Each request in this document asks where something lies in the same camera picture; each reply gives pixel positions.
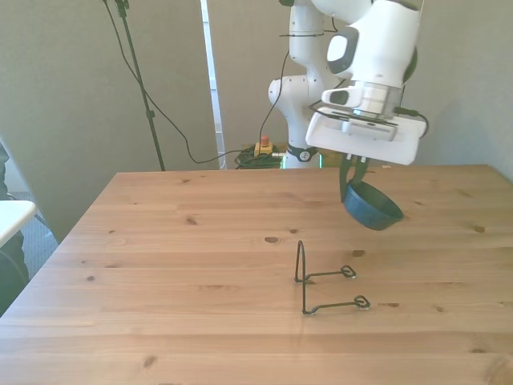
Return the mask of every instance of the wooden table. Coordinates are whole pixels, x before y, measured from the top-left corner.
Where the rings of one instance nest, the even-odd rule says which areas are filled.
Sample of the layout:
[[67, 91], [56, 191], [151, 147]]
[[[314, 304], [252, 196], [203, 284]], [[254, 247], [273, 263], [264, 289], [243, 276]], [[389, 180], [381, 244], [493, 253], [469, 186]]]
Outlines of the wooden table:
[[[0, 320], [9, 385], [511, 385], [513, 188], [487, 167], [375, 168], [376, 233], [337, 170], [119, 174]], [[298, 240], [315, 278], [301, 314]]]

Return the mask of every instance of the gray wall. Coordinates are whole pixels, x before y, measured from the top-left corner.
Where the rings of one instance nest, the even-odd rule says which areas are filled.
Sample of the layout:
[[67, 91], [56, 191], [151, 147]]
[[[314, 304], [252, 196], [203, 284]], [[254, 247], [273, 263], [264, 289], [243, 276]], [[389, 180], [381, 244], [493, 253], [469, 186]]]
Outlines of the gray wall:
[[[199, 0], [131, 1], [128, 13], [148, 91], [196, 157], [214, 157]], [[168, 169], [218, 167], [195, 166], [173, 128], [156, 125]], [[102, 1], [2, 1], [0, 136], [58, 240], [116, 172], [159, 169]]]
[[[271, 108], [269, 84], [278, 79], [289, 38], [289, 8], [277, 0], [208, 0], [217, 90], [227, 150], [256, 143]], [[286, 75], [305, 71], [289, 59]], [[287, 142], [287, 124], [276, 110], [265, 134]]]
[[404, 99], [431, 120], [418, 163], [489, 164], [513, 180], [512, 12], [507, 0], [425, 1]]

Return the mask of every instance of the wood knot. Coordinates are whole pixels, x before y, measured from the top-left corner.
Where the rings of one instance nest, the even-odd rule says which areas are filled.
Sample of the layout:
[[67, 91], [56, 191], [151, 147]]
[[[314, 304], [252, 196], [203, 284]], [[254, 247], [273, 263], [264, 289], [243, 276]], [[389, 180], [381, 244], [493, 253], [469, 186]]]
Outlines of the wood knot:
[[280, 238], [276, 238], [276, 237], [266, 237], [265, 238], [265, 241], [267, 243], [278, 243], [280, 241]]
[[209, 289], [209, 290], [222, 290], [227, 286], [225, 286], [225, 285], [205, 285], [204, 287], [205, 287], [205, 289]]
[[456, 190], [458, 192], [459, 195], [461, 195], [462, 197], [465, 197], [465, 198], [473, 198], [472, 194], [469, 194], [468, 192], [466, 192], [465, 190]]
[[148, 356], [145, 360], [144, 360], [144, 364], [143, 364], [143, 367], [145, 368], [149, 368], [151, 367], [153, 364], [155, 364], [157, 362], [157, 358], [154, 356], [154, 355], [150, 355]]

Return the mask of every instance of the dark blue bowl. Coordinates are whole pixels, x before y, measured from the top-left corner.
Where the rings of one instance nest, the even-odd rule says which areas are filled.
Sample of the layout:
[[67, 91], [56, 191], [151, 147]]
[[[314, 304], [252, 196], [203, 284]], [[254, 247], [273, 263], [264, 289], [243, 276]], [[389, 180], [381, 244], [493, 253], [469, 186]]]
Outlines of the dark blue bowl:
[[401, 209], [389, 197], [366, 182], [347, 186], [344, 206], [354, 220], [376, 231], [388, 229], [404, 218]]

